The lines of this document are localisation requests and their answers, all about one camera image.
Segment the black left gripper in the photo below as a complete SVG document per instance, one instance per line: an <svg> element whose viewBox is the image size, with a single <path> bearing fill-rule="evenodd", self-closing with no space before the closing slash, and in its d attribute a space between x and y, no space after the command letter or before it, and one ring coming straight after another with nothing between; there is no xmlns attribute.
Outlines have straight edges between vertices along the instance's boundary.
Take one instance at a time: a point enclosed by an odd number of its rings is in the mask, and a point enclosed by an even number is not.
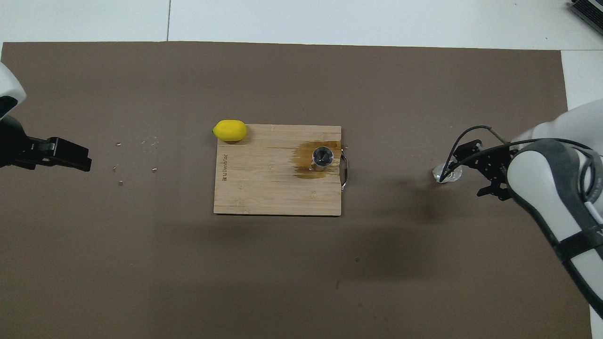
<svg viewBox="0 0 603 339"><path fill-rule="evenodd" d="M88 148L60 137L32 137L30 142L21 123L12 116L4 116L0 122L0 167L16 166L33 170L32 164L21 161L22 153L31 148L35 153L29 155L29 160L34 165L75 168L83 172L89 172L92 168Z"/></svg>

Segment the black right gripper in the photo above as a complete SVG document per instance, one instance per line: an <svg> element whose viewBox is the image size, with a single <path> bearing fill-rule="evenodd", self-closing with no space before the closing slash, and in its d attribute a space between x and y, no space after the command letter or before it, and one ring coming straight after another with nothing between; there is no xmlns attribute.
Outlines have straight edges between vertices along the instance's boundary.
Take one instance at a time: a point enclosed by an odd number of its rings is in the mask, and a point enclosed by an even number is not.
<svg viewBox="0 0 603 339"><path fill-rule="evenodd" d="M444 169L452 171L454 168L463 165L468 157L482 150L484 150L484 146L480 139L457 145L454 147L451 159ZM476 196L492 195L500 201L506 201L511 198L510 191L506 185L506 172L516 153L517 150L504 147L485 155L482 154L476 158L476 169L489 181L489 186L479 189Z"/></svg>

